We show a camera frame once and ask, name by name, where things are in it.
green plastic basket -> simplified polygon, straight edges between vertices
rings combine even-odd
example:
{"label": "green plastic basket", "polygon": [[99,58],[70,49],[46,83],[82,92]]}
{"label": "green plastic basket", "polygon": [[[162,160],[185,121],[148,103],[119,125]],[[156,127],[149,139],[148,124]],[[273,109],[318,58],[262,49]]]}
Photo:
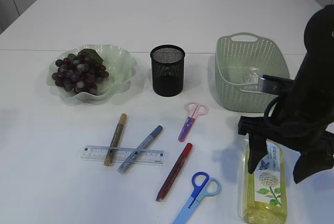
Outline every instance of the green plastic basket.
{"label": "green plastic basket", "polygon": [[[251,36],[254,41],[237,41],[236,36]],[[237,112],[263,113],[275,98],[258,91],[258,78],[263,74],[290,77],[278,46],[272,40],[247,32],[218,40],[215,69],[223,107]]]}

plastic bottle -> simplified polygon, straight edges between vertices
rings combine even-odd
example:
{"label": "plastic bottle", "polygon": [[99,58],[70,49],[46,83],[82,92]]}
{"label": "plastic bottle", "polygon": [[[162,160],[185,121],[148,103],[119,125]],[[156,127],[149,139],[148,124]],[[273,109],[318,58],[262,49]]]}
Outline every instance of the plastic bottle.
{"label": "plastic bottle", "polygon": [[268,154],[249,174],[247,146],[242,211],[246,223],[283,224],[288,216],[283,152],[272,142],[267,142],[267,148]]}

white table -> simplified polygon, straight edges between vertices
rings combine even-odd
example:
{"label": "white table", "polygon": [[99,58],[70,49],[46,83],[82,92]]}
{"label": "white table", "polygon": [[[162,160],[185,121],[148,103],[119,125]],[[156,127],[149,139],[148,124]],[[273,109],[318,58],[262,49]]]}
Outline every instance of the white table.
{"label": "white table", "polygon": [[[150,81],[148,53],[138,61],[131,87],[103,104],[73,104],[45,85],[57,51],[0,51],[0,223],[171,223],[192,191],[190,179],[206,171],[223,185],[221,194],[205,199],[190,223],[242,223],[237,215],[238,171],[245,141],[235,132],[240,113],[221,108],[214,89],[212,54],[188,54],[183,92],[172,98],[156,95]],[[286,55],[294,77],[303,55]],[[15,67],[17,74],[8,68]],[[194,144],[188,163],[166,202],[156,194],[186,143],[177,136],[184,104],[206,103],[187,141]],[[136,147],[158,124],[163,133],[152,149],[170,153],[165,167],[135,165],[126,175],[117,166],[82,161],[84,145],[108,145],[122,112],[128,122],[122,147]],[[332,218],[333,171],[316,174],[299,185],[292,180],[297,153],[284,148],[289,218],[287,223],[322,223]]]}
{"label": "white table", "polygon": [[314,0],[38,0],[0,35],[0,49],[112,43],[150,52],[171,43],[213,53],[221,36],[252,32],[284,54],[301,54],[306,23],[319,9]]}
{"label": "white table", "polygon": [[[188,53],[205,53],[214,52],[219,36],[250,31],[277,42],[293,78],[304,57],[305,24],[320,7],[313,0],[174,0],[174,9],[172,0],[122,1],[38,0],[0,36],[0,223],[171,223],[197,171],[217,178],[223,189],[205,199],[189,223],[242,223],[237,194],[246,141],[235,125],[246,114],[217,103],[213,54],[186,55],[184,90],[172,98],[153,92],[149,53],[133,53],[138,65],[130,88],[103,103],[62,100],[56,88],[45,85],[47,68],[61,54],[55,50],[86,43],[115,43],[137,52],[175,43]],[[154,1],[164,5],[154,9]],[[87,3],[100,12],[83,13]],[[157,192],[186,144],[177,136],[190,100],[206,103],[210,111],[188,136],[194,149],[166,202],[157,203]],[[117,166],[79,158],[84,145],[110,143],[122,112],[128,122],[121,147],[136,147],[158,124],[164,127],[151,148],[170,153],[166,166],[136,165],[120,175]],[[298,153],[283,151],[287,223],[331,223],[333,171],[295,185]]]}

pink scissors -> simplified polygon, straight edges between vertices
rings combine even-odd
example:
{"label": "pink scissors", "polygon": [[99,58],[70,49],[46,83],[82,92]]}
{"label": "pink scissors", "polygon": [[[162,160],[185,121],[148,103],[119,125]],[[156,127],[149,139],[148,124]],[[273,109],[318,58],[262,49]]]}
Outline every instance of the pink scissors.
{"label": "pink scissors", "polygon": [[205,115],[209,111],[207,105],[196,102],[188,102],[186,104],[186,109],[189,112],[189,115],[182,127],[180,135],[178,136],[178,141],[180,142],[184,142],[197,117]]}

blue scissors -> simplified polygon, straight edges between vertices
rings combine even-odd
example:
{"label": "blue scissors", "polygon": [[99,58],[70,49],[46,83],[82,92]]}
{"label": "blue scissors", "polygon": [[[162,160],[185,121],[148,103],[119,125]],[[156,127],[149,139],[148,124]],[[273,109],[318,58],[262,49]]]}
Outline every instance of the blue scissors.
{"label": "blue scissors", "polygon": [[[195,183],[195,178],[199,175],[205,176],[205,180],[203,181],[201,186],[198,186]],[[211,182],[217,184],[218,187],[215,192],[209,193],[207,191],[207,188]],[[221,184],[219,183],[219,181],[217,181],[215,178],[210,178],[210,176],[204,172],[195,173],[192,178],[192,183],[194,186],[194,191],[189,197],[186,204],[183,206],[182,210],[178,213],[178,216],[174,220],[173,224],[185,224],[204,197],[216,196],[221,190]]]}

